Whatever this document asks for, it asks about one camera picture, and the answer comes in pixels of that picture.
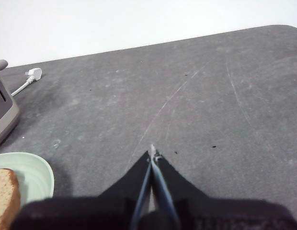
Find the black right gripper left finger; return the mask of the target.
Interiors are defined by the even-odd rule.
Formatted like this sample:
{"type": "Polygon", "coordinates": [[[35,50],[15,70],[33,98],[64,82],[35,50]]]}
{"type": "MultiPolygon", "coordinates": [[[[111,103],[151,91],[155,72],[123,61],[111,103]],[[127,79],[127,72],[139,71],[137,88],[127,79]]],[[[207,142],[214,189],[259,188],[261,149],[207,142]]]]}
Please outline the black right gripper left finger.
{"type": "Polygon", "coordinates": [[[149,169],[145,152],[98,196],[53,197],[21,208],[12,230],[127,230],[149,169]]]}

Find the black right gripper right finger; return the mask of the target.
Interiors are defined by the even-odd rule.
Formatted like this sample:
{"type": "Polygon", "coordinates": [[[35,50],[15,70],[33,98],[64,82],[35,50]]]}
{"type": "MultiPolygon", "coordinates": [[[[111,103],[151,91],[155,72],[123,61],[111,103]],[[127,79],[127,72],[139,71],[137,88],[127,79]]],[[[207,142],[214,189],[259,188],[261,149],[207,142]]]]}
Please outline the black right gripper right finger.
{"type": "Polygon", "coordinates": [[[160,207],[182,230],[297,230],[297,221],[283,205],[211,197],[186,180],[154,145],[150,159],[160,207]]]}

